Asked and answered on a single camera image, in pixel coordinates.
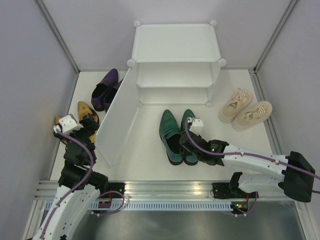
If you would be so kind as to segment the white cabinet door panel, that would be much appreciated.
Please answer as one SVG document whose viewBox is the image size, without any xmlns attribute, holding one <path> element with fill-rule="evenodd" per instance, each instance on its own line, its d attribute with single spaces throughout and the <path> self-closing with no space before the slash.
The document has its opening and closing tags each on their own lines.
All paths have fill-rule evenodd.
<svg viewBox="0 0 320 240">
<path fill-rule="evenodd" d="M 96 134 L 95 146 L 110 168 L 117 162 L 138 112 L 137 74 L 135 68 L 127 71 Z"/>
</svg>

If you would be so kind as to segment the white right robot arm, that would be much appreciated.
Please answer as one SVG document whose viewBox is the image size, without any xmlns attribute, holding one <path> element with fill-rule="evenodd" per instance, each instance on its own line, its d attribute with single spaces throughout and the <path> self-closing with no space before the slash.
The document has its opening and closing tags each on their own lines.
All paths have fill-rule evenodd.
<svg viewBox="0 0 320 240">
<path fill-rule="evenodd" d="M 315 169 L 299 153 L 267 155 L 246 151 L 221 140 L 206 141 L 186 130 L 181 134 L 180 145 L 198 161 L 209 166 L 235 167 L 253 171 L 250 175 L 235 172 L 228 192 L 235 198 L 244 193 L 283 193 L 288 198 L 309 203 L 314 193 Z"/>
</svg>

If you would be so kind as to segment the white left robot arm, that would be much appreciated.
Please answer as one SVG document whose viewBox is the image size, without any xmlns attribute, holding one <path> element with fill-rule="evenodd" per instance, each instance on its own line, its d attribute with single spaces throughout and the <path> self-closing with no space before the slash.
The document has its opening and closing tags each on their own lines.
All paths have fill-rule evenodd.
<svg viewBox="0 0 320 240">
<path fill-rule="evenodd" d="M 93 170 L 97 157 L 90 137 L 98 128 L 89 114 L 79 121 L 68 114 L 53 127 L 54 136 L 67 142 L 64 167 L 53 203 L 34 240 L 72 239 L 91 204 L 108 195 L 108 177 Z"/>
</svg>

